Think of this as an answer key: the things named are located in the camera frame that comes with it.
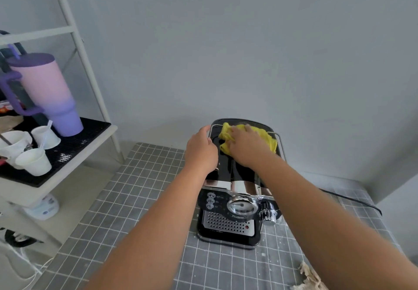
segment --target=yellow microfiber cloth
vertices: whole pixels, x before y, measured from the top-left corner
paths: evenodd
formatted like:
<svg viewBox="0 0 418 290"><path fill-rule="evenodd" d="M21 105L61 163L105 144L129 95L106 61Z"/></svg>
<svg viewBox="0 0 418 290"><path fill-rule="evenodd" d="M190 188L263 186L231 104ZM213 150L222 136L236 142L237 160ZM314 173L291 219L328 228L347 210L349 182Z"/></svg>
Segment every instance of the yellow microfiber cloth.
<svg viewBox="0 0 418 290"><path fill-rule="evenodd" d="M236 126L238 129L245 129L245 125L244 124L240 124ZM228 123L224 123L222 126L222 130L221 133L219 134L219 138L223 139L223 140L234 140L233 137L229 134L229 131L231 129L231 125L229 125ZM265 142L267 143L267 145L269 145L270 150L272 152L276 152L276 148L277 148L277 140L275 140L274 138L272 138L264 129L261 128L257 128L254 126L251 126L251 129L253 129L254 131L256 131L261 138L263 138L265 140ZM226 143L222 144L219 146L219 148L221 149L221 151L230 156L231 153L229 152L229 148L227 146Z"/></svg>

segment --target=white straw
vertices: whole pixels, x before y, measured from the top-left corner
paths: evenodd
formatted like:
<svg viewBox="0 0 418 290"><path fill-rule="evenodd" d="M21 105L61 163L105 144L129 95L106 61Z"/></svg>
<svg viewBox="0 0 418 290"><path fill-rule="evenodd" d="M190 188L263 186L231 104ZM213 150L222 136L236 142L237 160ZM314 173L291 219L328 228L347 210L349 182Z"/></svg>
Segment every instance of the white straw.
<svg viewBox="0 0 418 290"><path fill-rule="evenodd" d="M44 149L44 147L45 147L45 143L46 143L46 136L47 136L47 134L48 134L48 130L51 128L51 126L52 126L52 120L49 120L48 121L48 125L46 125L47 126L47 129L45 130L45 133L44 133L44 136L42 137L42 142L40 143L40 146L39 146L39 148L40 149Z"/></svg>

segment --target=espresso machine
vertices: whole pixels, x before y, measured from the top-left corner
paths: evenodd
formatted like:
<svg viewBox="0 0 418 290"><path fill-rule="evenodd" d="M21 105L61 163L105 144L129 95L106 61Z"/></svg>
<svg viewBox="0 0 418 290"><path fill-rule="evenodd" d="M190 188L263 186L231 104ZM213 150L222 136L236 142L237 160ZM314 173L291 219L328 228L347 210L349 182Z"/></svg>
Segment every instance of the espresso machine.
<svg viewBox="0 0 418 290"><path fill-rule="evenodd" d="M207 175L198 196L197 236L205 241L251 249L260 241L262 225L276 224L282 214L259 176L219 149L224 143L219 134L225 122L264 129L277 140L276 154L285 157L279 135L266 125L237 118L218 119L211 125L209 137L218 147L219 162L216 170Z"/></svg>

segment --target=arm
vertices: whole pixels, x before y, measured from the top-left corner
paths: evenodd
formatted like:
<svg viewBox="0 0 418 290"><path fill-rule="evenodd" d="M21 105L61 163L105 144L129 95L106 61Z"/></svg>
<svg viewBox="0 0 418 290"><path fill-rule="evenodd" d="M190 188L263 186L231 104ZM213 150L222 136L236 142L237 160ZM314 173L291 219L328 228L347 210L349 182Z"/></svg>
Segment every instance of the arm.
<svg viewBox="0 0 418 290"><path fill-rule="evenodd" d="M418 289L417 267L388 241L273 154L251 128L232 135L233 158L264 180L329 289Z"/></svg>
<svg viewBox="0 0 418 290"><path fill-rule="evenodd" d="M185 166L85 290L169 289L179 265L197 196L218 163L218 150L206 137L209 126L192 136Z"/></svg>

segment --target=shelf ladder frame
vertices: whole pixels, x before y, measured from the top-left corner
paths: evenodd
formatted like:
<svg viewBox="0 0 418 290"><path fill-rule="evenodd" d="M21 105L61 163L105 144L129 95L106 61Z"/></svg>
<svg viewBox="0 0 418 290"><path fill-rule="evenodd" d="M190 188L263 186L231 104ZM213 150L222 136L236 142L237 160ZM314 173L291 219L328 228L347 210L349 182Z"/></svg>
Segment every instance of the shelf ladder frame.
<svg viewBox="0 0 418 290"><path fill-rule="evenodd" d="M93 68L87 56L86 48L84 47L83 40L78 31L76 21L71 11L69 2L68 0L58 0L58 3L64 15L67 26L52 28L52 29L45 29L45 30L38 30L34 32L26 32L23 34L9 34L5 36L0 36L0 45L13 44L15 42L22 42L22 41L27 41L27 40L34 40L34 39L40 39L40 38L45 38L45 37L57 36L60 34L71 34L71 37L76 46L76 50L80 56L81 63L83 65L83 68L89 80L94 97L96 98L96 102L99 106L100 113L102 114L104 121L108 123L112 123L110 120L110 116L107 111L102 93L100 92L99 85L97 84L96 76L94 75ZM120 149L118 137L116 136L116 134L112 134L110 138L112 139L113 146L115 147L115 151L118 155L118 160L121 163L123 163L125 159Z"/></svg>

